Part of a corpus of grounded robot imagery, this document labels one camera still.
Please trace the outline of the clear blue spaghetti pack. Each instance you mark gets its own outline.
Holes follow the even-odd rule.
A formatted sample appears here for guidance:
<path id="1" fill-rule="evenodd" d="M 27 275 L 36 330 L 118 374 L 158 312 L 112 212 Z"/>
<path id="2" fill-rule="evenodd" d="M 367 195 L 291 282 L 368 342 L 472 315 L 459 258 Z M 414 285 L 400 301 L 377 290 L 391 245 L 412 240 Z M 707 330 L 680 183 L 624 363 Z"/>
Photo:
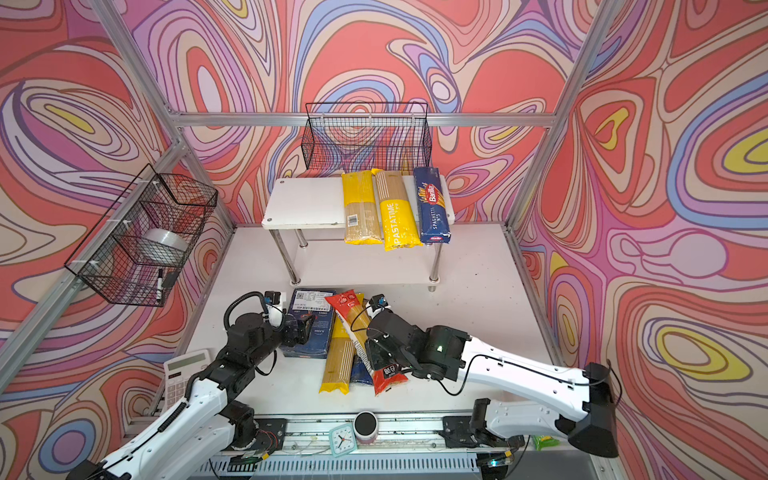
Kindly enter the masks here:
<path id="1" fill-rule="evenodd" d="M 373 386 L 374 381 L 371 374 L 368 372 L 364 362 L 359 356 L 355 356 L 350 373 L 350 383 Z"/>

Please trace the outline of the blue Barilla spaghetti pack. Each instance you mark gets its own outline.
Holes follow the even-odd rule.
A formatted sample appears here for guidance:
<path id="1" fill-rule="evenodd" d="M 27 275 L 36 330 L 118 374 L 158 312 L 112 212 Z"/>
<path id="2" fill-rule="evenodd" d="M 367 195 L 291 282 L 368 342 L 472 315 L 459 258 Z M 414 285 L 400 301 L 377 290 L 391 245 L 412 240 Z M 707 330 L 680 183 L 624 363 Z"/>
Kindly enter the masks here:
<path id="1" fill-rule="evenodd" d="M 451 232 L 442 192 L 439 170 L 416 167 L 413 170 L 419 216 L 419 236 L 425 244 L 449 243 Z"/>

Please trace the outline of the red spaghetti pack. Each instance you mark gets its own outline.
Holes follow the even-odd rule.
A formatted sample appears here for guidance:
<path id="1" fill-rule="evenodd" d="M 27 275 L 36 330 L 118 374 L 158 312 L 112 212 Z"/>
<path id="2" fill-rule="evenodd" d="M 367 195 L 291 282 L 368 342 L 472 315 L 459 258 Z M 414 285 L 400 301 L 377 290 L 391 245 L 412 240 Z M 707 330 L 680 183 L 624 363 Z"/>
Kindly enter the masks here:
<path id="1" fill-rule="evenodd" d="M 366 349 L 369 339 L 367 329 L 371 317 L 362 303 L 363 295 L 354 290 L 331 295 L 326 298 L 328 305 L 335 311 L 341 321 L 344 335 L 354 347 L 355 355 L 360 360 L 363 370 L 371 379 L 375 396 L 379 396 L 395 386 L 405 384 L 408 379 L 402 369 L 394 364 L 376 367 L 372 355 Z"/>

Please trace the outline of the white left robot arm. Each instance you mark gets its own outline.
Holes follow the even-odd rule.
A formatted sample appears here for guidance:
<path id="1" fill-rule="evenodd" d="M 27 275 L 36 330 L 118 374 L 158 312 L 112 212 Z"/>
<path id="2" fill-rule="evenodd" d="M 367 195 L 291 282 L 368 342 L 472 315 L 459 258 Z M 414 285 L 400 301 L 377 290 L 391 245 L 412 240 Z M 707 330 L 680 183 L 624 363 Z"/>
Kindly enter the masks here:
<path id="1" fill-rule="evenodd" d="M 276 357 L 279 347 L 308 341 L 314 314 L 298 318 L 279 309 L 275 327 L 267 313 L 246 313 L 229 322 L 227 342 L 215 360 L 193 375 L 184 397 L 147 429 L 103 460 L 84 460 L 69 479 L 183 479 L 211 456 L 233 447 L 244 450 L 257 440 L 260 428 L 254 410 L 237 397 L 257 375 L 259 365 Z"/>

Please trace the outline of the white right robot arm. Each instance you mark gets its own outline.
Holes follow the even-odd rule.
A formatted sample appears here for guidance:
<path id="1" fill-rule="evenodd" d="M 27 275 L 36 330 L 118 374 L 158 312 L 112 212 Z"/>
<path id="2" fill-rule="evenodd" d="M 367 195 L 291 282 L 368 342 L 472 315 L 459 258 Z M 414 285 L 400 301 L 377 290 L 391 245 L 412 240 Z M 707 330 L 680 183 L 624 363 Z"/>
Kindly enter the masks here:
<path id="1" fill-rule="evenodd" d="M 484 384 L 541 405 L 537 419 L 515 416 L 499 402 L 478 399 L 476 429 L 492 439 L 557 433 L 587 454 L 619 455 L 615 374 L 610 364 L 585 368 L 548 365 L 505 352 L 444 325 L 425 330 L 390 309 L 378 310 L 364 329 L 366 350 L 378 368 L 397 365 L 415 378 Z"/>

